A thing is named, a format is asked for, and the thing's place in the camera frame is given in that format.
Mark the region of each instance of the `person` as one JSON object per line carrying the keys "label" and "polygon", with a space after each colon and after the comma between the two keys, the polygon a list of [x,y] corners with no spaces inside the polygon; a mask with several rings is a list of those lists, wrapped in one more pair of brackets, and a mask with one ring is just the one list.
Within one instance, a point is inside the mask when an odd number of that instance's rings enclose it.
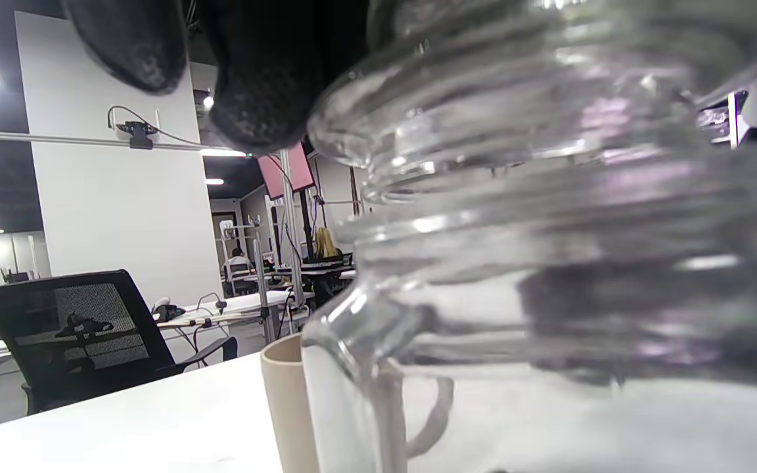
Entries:
{"label": "person", "polygon": [[229,258],[229,260],[223,264],[223,275],[229,275],[229,267],[233,264],[246,264],[247,270],[252,267],[250,260],[244,255],[244,250],[241,249],[241,246],[236,246],[232,250],[232,258]]}
{"label": "person", "polygon": [[322,227],[317,229],[317,257],[333,258],[343,254],[338,248],[334,247],[334,242],[331,240],[331,232],[328,228]]}

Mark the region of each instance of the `mesh chair back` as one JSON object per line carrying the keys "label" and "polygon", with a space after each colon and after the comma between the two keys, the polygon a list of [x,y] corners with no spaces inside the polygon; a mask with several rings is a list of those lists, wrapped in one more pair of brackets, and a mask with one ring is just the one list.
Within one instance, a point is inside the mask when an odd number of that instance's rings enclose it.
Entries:
{"label": "mesh chair back", "polygon": [[241,272],[249,272],[250,266],[249,264],[231,264],[229,266],[229,272],[230,273],[241,273]]}
{"label": "mesh chair back", "polygon": [[0,336],[41,397],[88,399],[174,365],[126,271],[1,286]]}

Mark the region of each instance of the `chair armrest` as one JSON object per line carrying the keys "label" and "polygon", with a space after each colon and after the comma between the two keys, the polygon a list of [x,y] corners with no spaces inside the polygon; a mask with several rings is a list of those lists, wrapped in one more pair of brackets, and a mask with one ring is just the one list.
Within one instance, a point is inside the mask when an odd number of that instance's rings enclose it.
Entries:
{"label": "chair armrest", "polygon": [[210,356],[218,350],[223,350],[223,361],[229,361],[238,357],[238,340],[234,336],[228,338],[220,338],[211,344],[210,346],[200,350],[195,356],[190,357],[185,361],[177,363],[177,366],[185,371],[189,366],[195,363],[200,363],[205,357]]}

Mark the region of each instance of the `monitor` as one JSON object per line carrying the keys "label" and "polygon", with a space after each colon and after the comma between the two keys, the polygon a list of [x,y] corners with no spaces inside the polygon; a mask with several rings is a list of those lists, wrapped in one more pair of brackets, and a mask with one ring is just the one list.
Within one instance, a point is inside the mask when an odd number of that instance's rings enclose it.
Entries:
{"label": "monitor", "polygon": [[[302,143],[297,143],[297,146],[288,150],[288,163],[291,167],[290,179],[294,192],[302,191],[315,185],[315,178],[311,174],[309,160],[306,158],[306,152],[303,150]],[[270,195],[271,200],[276,200],[276,198],[285,195],[282,186],[282,171],[279,170],[281,166],[282,163],[279,162],[279,156],[271,155],[259,158],[259,168],[262,170],[267,194]]]}

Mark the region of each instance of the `blonde hair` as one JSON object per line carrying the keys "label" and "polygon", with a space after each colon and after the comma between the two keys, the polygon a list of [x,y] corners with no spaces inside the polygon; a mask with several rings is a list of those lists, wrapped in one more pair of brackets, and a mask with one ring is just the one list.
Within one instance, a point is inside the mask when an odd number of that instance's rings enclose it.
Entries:
{"label": "blonde hair", "polygon": [[337,256],[337,248],[331,240],[331,233],[328,228],[321,227],[317,229],[317,255],[320,258],[331,258]]}

